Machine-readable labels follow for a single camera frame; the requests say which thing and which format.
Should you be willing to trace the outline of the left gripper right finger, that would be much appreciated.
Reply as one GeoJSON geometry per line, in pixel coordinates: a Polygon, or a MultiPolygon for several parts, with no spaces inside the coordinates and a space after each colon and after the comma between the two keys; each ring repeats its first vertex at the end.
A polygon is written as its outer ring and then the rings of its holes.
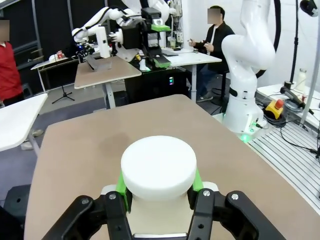
{"type": "Polygon", "coordinates": [[[209,240],[213,222],[219,222],[236,240],[285,239],[244,192],[234,190],[224,196],[204,187],[198,170],[187,196],[193,210],[188,240],[209,240]]]}

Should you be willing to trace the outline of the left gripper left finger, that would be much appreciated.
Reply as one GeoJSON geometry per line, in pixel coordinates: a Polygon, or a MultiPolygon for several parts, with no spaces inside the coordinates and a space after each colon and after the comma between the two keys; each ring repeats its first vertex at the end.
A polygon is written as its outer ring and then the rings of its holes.
{"type": "Polygon", "coordinates": [[[114,190],[97,199],[80,195],[74,199],[59,219],[44,235],[44,240],[89,240],[103,225],[107,225],[110,240],[131,240],[127,219],[131,211],[132,193],[120,174],[114,190]]]}

